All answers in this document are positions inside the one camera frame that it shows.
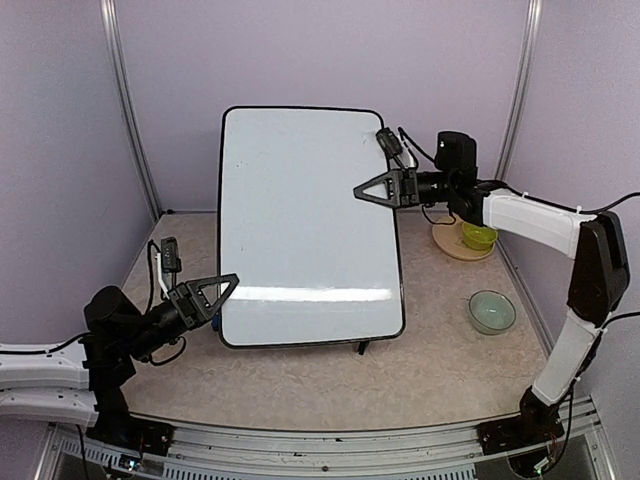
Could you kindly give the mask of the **white whiteboard with black frame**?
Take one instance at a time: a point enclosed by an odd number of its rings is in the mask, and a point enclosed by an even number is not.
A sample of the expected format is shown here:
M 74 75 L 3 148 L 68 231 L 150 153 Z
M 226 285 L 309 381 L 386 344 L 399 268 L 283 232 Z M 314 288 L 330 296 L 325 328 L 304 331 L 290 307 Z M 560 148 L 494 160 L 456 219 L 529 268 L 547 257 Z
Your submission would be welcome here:
M 366 109 L 235 106 L 222 118 L 218 268 L 232 348 L 392 339 L 406 325 L 395 213 L 354 196 L 386 172 Z

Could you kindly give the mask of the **metal whiteboard stand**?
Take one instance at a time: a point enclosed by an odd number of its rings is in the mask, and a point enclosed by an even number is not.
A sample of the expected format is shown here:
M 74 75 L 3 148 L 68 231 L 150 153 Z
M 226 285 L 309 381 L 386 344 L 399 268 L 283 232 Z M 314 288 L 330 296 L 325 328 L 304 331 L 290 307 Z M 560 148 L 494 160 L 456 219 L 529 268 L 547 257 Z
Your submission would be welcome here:
M 369 341 L 361 341 L 361 342 L 359 342 L 358 345 L 357 345 L 356 352 L 359 355 L 364 355 L 366 350 L 367 350 L 367 348 L 369 347 L 369 344 L 370 344 Z

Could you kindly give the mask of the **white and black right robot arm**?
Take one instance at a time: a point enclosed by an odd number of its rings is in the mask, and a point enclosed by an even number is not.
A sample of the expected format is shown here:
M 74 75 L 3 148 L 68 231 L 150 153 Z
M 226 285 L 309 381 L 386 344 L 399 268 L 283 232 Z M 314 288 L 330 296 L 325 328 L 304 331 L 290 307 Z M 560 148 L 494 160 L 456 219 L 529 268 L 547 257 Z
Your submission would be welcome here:
M 404 130 L 383 127 L 375 139 L 392 165 L 355 187 L 356 199 L 393 210 L 442 204 L 461 221 L 524 239 L 569 265 L 566 315 L 544 367 L 515 414 L 477 427 L 486 455 L 566 437 L 569 425 L 560 419 L 560 407 L 593 361 L 631 283 L 619 216 L 611 206 L 561 206 L 500 180 L 479 179 L 477 143 L 462 132 L 438 133 L 432 170 L 402 160 L 417 148 Z

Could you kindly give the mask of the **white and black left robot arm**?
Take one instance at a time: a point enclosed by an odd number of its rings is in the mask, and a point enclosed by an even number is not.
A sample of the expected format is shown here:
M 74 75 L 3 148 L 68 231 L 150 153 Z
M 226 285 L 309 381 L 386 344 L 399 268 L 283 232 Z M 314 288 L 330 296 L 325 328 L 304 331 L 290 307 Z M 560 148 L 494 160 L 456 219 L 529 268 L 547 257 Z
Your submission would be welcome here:
M 157 350 L 184 347 L 186 333 L 210 323 L 238 284 L 234 274 L 183 282 L 147 312 L 120 288 L 103 288 L 84 308 L 87 332 L 58 345 L 2 346 L 2 415 L 77 425 L 91 439 L 165 453 L 172 426 L 133 416 L 121 388 L 136 363 L 158 366 Z

